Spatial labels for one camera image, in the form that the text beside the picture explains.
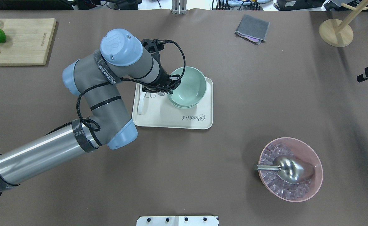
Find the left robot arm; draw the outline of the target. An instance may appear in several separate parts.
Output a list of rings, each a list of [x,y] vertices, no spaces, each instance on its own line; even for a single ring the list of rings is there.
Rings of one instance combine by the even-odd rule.
[[[149,93],[172,94],[182,75],[169,75],[159,51],[173,40],[138,40],[114,29],[93,54],[69,65],[64,85],[78,97],[78,119],[8,153],[0,154],[0,193],[102,145],[112,150],[134,141],[138,132],[117,84],[139,83]]]

